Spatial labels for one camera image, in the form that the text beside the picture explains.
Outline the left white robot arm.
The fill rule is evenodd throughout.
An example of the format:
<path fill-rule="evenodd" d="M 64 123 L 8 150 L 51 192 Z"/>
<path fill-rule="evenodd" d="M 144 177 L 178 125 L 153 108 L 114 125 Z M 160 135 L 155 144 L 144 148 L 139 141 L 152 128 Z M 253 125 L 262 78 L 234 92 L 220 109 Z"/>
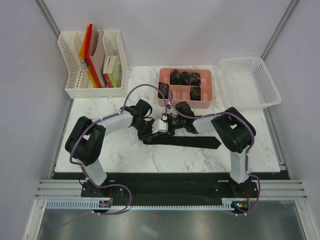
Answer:
<path fill-rule="evenodd" d="M 116 189 L 127 190 L 123 184 L 108 182 L 107 173 L 99 160 L 104 138 L 121 129 L 133 127 L 138 139 L 150 143 L 168 130 L 168 124 L 149 116 L 153 108 L 144 100 L 136 105 L 123 106 L 118 112 L 99 120 L 80 117 L 69 135 L 65 150 L 70 163 L 81 167 L 86 181 L 82 184 L 81 197 L 112 197 Z"/>

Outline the long black necktie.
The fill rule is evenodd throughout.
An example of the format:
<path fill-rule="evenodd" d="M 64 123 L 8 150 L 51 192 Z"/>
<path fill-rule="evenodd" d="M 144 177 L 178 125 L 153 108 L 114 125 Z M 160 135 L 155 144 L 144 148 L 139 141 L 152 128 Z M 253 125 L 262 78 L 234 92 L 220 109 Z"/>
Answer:
<path fill-rule="evenodd" d="M 143 143 L 213 150 L 221 146 L 221 142 L 214 136 L 157 136 L 152 140 L 143 140 Z"/>

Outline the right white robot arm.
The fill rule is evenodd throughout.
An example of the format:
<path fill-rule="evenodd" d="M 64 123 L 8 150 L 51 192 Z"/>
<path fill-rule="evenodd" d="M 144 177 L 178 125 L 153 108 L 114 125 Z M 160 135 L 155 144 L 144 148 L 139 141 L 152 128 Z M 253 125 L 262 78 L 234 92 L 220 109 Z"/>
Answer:
<path fill-rule="evenodd" d="M 229 191 L 235 197 L 260 195 L 258 176 L 249 171 L 249 151 L 255 143 L 256 130 L 234 107 L 220 113 L 196 116 L 185 101 L 175 105 L 176 115 L 153 124 L 156 145 L 216 150 L 224 145 L 230 153 Z"/>

